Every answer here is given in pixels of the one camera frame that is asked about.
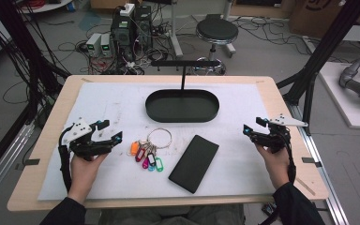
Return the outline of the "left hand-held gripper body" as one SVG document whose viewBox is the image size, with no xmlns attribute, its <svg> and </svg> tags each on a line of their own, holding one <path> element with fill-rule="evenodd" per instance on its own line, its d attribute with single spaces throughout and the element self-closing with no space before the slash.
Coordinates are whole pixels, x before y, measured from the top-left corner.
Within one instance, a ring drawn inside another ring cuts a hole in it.
<svg viewBox="0 0 360 225">
<path fill-rule="evenodd" d="M 94 156 L 111 153 L 112 148 L 105 141 L 93 141 L 92 130 L 82 117 L 63 130 L 59 138 L 59 147 L 66 153 L 73 152 L 77 157 L 91 161 Z"/>
</svg>

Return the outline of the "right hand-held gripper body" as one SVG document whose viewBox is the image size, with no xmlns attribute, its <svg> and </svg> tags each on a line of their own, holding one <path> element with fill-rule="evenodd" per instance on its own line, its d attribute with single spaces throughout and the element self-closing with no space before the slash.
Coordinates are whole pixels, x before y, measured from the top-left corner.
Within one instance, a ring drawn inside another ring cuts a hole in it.
<svg viewBox="0 0 360 225">
<path fill-rule="evenodd" d="M 284 147 L 290 147 L 291 134 L 288 126 L 307 127 L 308 123 L 286 116 L 283 114 L 268 119 L 268 134 L 256 132 L 250 136 L 250 140 L 258 145 L 271 148 L 275 153 Z"/>
</svg>

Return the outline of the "person's right hand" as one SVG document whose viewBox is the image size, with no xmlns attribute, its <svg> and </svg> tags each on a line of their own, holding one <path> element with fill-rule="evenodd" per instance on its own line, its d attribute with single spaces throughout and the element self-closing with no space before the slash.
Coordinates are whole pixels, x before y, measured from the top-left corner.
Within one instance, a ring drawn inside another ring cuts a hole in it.
<svg viewBox="0 0 360 225">
<path fill-rule="evenodd" d="M 285 148 L 273 153 L 270 148 L 262 145 L 255 145 L 257 151 L 262 156 L 266 170 L 275 189 L 279 189 L 290 181 L 288 176 L 288 166 L 290 164 L 288 152 Z"/>
</svg>

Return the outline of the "white table mat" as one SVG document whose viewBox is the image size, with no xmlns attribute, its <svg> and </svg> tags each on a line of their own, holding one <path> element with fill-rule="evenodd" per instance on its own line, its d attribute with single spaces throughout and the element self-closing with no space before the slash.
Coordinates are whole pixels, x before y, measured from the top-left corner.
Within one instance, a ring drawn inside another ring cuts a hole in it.
<svg viewBox="0 0 360 225">
<path fill-rule="evenodd" d="M 266 109 L 254 84 L 204 83 L 201 88 L 219 101 L 217 116 L 206 123 L 158 123 L 149 118 L 145 100 L 162 89 L 160 83 L 87 82 L 68 114 L 71 126 L 79 118 L 87 123 L 108 120 L 94 133 L 96 141 L 117 132 L 123 141 L 100 166 L 88 195 L 91 200 L 157 199 L 187 197 L 189 191 L 170 181 L 169 175 L 196 135 L 216 143 L 218 150 L 195 194 L 198 197 L 271 194 L 274 189 L 262 157 L 243 127 L 257 129 L 257 117 Z M 162 171 L 149 171 L 129 152 L 133 142 L 150 138 L 158 148 Z"/>
</svg>

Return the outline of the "key bunch with coloured tags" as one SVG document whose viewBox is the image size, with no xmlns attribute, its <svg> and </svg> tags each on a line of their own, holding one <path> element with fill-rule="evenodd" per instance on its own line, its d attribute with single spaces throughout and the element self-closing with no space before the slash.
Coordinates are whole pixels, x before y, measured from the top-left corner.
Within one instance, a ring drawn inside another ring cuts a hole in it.
<svg viewBox="0 0 360 225">
<path fill-rule="evenodd" d="M 164 165 L 158 151 L 168 149 L 172 142 L 171 132 L 166 128 L 158 127 L 151 130 L 144 140 L 133 142 L 128 155 L 134 157 L 144 170 L 161 173 L 164 171 Z"/>
</svg>

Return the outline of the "black table clamp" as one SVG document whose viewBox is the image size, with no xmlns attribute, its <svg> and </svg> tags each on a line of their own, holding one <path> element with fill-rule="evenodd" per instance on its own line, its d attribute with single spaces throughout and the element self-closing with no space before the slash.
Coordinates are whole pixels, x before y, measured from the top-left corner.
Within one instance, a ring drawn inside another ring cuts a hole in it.
<svg viewBox="0 0 360 225">
<path fill-rule="evenodd" d="M 38 165 L 39 162 L 40 162 L 39 158 L 27 159 L 25 162 L 16 164 L 15 170 L 22 171 L 26 166 Z"/>
<path fill-rule="evenodd" d="M 314 164 L 317 168 L 321 168 L 323 165 L 320 161 L 316 161 L 313 157 L 302 157 L 303 163 Z"/>
</svg>

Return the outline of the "black smartphone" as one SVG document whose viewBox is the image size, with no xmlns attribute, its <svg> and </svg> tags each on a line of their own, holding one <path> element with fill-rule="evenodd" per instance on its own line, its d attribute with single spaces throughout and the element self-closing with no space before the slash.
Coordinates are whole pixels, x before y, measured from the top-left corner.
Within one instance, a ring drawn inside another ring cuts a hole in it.
<svg viewBox="0 0 360 225">
<path fill-rule="evenodd" d="M 204 178 L 219 145 L 195 135 L 174 166 L 169 179 L 194 194 Z"/>
</svg>

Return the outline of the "grey bench power supply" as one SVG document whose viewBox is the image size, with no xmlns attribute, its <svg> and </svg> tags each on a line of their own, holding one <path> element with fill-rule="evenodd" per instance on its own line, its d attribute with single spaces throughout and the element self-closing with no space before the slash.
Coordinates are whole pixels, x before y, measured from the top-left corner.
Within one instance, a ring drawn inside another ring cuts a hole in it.
<svg viewBox="0 0 360 225">
<path fill-rule="evenodd" d="M 101 35 L 100 46 L 104 57 L 111 57 L 113 55 L 111 36 L 109 34 Z"/>
<path fill-rule="evenodd" d="M 89 54 L 93 57 L 98 57 L 101 53 L 101 34 L 95 33 L 93 34 L 87 41 L 86 47 Z"/>
</svg>

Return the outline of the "person's legs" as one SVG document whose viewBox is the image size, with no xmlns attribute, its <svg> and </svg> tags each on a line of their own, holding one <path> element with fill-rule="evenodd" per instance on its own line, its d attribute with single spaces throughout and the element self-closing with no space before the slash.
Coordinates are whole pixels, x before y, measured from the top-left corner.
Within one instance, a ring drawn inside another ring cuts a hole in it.
<svg viewBox="0 0 360 225">
<path fill-rule="evenodd" d="M 98 225 L 244 225 L 243 204 L 108 209 Z"/>
</svg>

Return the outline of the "black round stool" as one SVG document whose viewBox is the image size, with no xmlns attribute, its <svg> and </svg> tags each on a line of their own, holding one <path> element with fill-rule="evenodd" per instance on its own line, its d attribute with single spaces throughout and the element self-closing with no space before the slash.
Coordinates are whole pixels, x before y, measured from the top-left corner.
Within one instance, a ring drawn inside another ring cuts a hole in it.
<svg viewBox="0 0 360 225">
<path fill-rule="evenodd" d="M 217 66 L 193 67 L 195 75 L 220 75 L 226 74 L 225 64 L 215 57 L 217 46 L 233 43 L 238 37 L 238 28 L 231 22 L 224 20 L 218 14 L 210 14 L 196 26 L 196 36 L 211 44 L 207 57 L 200 57 L 198 61 L 217 61 Z"/>
</svg>

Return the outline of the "white power adapter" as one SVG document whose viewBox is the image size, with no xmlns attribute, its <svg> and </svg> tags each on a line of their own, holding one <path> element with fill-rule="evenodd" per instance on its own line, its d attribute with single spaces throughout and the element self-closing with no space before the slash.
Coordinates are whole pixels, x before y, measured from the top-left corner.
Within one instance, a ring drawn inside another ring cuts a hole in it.
<svg viewBox="0 0 360 225">
<path fill-rule="evenodd" d="M 134 12 L 134 9 L 135 9 L 134 4 L 126 3 L 124 5 L 124 8 L 120 10 L 120 15 L 130 17 L 132 15 L 132 13 Z"/>
</svg>

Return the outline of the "white metal stand leg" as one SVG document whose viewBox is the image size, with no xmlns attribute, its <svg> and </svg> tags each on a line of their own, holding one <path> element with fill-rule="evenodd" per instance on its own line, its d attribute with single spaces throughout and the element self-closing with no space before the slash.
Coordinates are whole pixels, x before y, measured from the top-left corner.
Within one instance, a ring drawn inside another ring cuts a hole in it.
<svg viewBox="0 0 360 225">
<path fill-rule="evenodd" d="M 177 58 L 182 58 L 184 56 L 183 51 L 176 35 L 176 6 L 177 0 L 171 0 L 171 30 L 169 32 L 169 35 L 175 56 Z"/>
</svg>

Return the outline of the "brown cardboard box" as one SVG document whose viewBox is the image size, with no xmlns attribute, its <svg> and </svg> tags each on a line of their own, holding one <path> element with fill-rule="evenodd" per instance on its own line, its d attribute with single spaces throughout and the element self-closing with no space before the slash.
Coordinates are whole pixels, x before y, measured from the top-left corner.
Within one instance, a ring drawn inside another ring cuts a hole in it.
<svg viewBox="0 0 360 225">
<path fill-rule="evenodd" d="M 295 0 L 289 19 L 290 32 L 322 38 L 343 6 L 342 0 Z"/>
</svg>

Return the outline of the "white round table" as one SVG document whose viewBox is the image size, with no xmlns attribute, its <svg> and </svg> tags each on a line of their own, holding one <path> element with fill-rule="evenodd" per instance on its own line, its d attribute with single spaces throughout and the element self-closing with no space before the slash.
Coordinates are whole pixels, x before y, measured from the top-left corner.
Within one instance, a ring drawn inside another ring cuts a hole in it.
<svg viewBox="0 0 360 225">
<path fill-rule="evenodd" d="M 23 4 L 20 7 L 21 12 L 23 13 L 39 13 L 39 12 L 46 12 L 51 11 L 54 9 L 65 7 L 67 4 L 71 3 L 72 0 L 60 0 L 59 3 L 52 3 L 50 4 L 48 1 L 45 1 L 43 6 L 36 6 L 36 7 L 28 7 L 26 4 Z"/>
</svg>

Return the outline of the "aluminium rail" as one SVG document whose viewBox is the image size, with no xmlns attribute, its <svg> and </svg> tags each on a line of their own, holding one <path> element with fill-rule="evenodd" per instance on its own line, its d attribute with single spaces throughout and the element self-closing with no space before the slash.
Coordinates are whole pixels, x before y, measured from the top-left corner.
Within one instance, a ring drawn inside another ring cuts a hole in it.
<svg viewBox="0 0 360 225">
<path fill-rule="evenodd" d="M 293 157 L 297 167 L 295 185 L 311 201 L 323 204 L 322 210 L 329 215 L 333 225 L 350 225 L 313 138 L 303 127 L 290 126 L 290 131 Z M 314 164 L 303 163 L 302 158 L 314 158 L 322 163 L 322 167 L 317 168 Z"/>
<path fill-rule="evenodd" d="M 23 148 L 28 143 L 35 130 L 35 124 L 23 125 L 13 137 L 9 138 L 8 143 L 4 146 L 3 155 L 0 157 L 0 183 L 8 174 L 9 169 L 19 156 Z"/>
</svg>

